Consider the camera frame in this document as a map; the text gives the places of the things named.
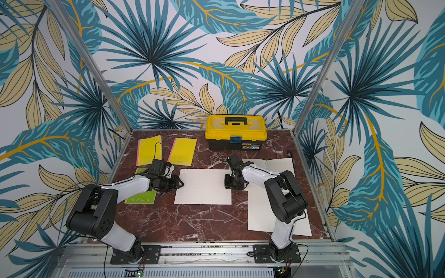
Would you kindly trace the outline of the yellow cover notebook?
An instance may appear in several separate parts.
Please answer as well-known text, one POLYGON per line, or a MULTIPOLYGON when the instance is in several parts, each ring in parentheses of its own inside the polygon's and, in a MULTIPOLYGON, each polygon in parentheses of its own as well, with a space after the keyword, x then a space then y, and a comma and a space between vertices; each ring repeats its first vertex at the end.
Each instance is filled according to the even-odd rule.
POLYGON ((138 141, 136 165, 143 166, 162 160, 162 137, 155 136, 138 141))
POLYGON ((197 139, 176 138, 168 162, 180 166, 191 166, 197 139))

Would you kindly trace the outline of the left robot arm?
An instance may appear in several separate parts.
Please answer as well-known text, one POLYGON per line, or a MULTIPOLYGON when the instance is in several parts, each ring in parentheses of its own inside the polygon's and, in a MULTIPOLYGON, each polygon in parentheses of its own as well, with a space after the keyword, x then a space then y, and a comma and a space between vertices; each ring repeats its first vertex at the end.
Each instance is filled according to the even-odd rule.
POLYGON ((89 184, 82 188, 66 227, 112 247, 113 255, 129 264, 141 264, 147 252, 140 239, 115 222, 117 205, 140 193, 156 191, 167 193, 184 186, 175 167, 154 159, 150 168, 133 177, 112 184, 89 184))

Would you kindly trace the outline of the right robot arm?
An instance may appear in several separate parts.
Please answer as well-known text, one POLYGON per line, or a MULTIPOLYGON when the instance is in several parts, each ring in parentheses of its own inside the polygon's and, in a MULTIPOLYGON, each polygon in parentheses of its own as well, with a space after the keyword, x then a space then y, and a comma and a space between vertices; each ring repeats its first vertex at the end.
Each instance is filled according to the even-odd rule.
POLYGON ((291 171, 281 173, 263 169, 253 162, 242 162, 237 155, 227 158, 230 174, 225 175, 224 186, 228 190, 245 190, 255 184, 265 189, 269 205, 276 217, 271 239, 264 251, 253 254, 283 262, 290 258, 293 230, 299 217, 305 214, 308 202, 301 186, 291 171))

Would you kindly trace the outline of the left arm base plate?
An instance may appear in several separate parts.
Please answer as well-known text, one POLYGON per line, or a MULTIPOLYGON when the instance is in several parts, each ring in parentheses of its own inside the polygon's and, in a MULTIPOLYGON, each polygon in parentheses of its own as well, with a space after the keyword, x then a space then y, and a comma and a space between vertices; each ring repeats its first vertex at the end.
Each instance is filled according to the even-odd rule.
POLYGON ((131 251, 120 251, 113 249, 110 260, 111 265, 156 265, 161 254, 160 245, 142 245, 131 249, 131 251))

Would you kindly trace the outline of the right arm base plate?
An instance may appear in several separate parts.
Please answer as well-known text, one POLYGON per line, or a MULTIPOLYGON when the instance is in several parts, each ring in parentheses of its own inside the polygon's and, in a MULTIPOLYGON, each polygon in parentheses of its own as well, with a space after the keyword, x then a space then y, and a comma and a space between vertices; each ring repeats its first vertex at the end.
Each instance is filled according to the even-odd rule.
POLYGON ((255 244, 253 246, 253 258, 256 264, 281 264, 300 263, 301 255, 296 244, 291 244, 284 249, 277 249, 273 244, 255 244))

